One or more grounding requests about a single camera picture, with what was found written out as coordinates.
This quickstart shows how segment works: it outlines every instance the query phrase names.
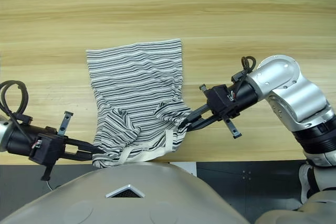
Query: black and white stripes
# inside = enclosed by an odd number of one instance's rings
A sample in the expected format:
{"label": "black and white stripes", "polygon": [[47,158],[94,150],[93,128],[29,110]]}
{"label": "black and white stripes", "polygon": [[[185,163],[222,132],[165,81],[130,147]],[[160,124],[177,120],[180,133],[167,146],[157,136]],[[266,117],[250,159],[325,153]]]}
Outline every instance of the black and white stripes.
{"label": "black and white stripes", "polygon": [[87,50],[98,107],[93,165],[147,161],[176,151],[190,113],[182,100],[179,39]]}

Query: wood grain surface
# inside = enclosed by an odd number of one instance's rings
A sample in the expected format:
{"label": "wood grain surface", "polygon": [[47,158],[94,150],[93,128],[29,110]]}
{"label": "wood grain surface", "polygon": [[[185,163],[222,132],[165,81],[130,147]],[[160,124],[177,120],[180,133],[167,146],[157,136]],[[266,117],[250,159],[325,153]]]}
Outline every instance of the wood grain surface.
{"label": "wood grain surface", "polygon": [[[198,90],[230,83],[241,56],[258,62],[274,54],[294,57],[303,74],[336,105],[336,0],[0,0],[1,81],[21,80],[30,95],[26,114],[36,126],[59,127],[72,111],[67,135],[91,142],[96,103],[86,49],[181,38],[185,102],[205,103]],[[19,93],[8,94],[12,108]],[[187,134],[161,161],[264,161],[303,158],[300,145],[263,101],[234,123]],[[59,164],[74,161],[60,160]],[[0,164],[32,164],[1,153]]]}

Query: metal bracket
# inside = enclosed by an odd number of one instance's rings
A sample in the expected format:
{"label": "metal bracket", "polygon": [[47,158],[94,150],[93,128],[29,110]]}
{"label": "metal bracket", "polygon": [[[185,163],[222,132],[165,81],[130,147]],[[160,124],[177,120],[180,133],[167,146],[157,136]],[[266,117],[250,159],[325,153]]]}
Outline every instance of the metal bracket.
{"label": "metal bracket", "polygon": [[228,127],[228,129],[231,131],[234,139],[242,136],[241,132],[238,131],[236,126],[233,124],[233,122],[229,118],[223,119],[223,121],[226,124],[226,126]]}
{"label": "metal bracket", "polygon": [[64,115],[63,121],[62,121],[61,126],[59,128],[59,131],[57,133],[57,135],[59,135],[59,136],[64,136],[65,131],[67,130],[68,124],[70,122],[70,119],[73,116],[73,113],[69,112],[69,111],[65,111],[64,114],[65,115]]}

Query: striped shirt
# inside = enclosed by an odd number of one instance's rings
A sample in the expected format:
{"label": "striped shirt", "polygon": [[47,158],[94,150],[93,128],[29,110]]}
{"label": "striped shirt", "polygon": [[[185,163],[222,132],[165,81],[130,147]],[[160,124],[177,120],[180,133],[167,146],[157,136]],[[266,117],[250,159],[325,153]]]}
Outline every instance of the striped shirt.
{"label": "striped shirt", "polygon": [[178,129],[190,113],[184,104],[181,40],[87,50],[98,107],[93,165],[147,161],[175,152],[186,134]]}

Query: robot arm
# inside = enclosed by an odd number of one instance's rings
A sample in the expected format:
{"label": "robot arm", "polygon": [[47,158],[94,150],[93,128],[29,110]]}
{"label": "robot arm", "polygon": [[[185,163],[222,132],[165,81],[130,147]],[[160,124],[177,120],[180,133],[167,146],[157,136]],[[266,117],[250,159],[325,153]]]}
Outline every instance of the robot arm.
{"label": "robot arm", "polygon": [[[302,75],[294,59],[285,55],[268,57],[253,72],[244,67],[232,81],[231,87],[220,85],[209,90],[204,85],[200,87],[207,96],[207,104],[185,120],[183,125],[190,123],[189,131],[223,120],[233,137],[237,138],[242,134],[230,119],[266,99],[301,144],[310,162],[316,166],[336,166],[335,113],[321,90]],[[208,110],[213,116],[203,119],[202,114]]]}

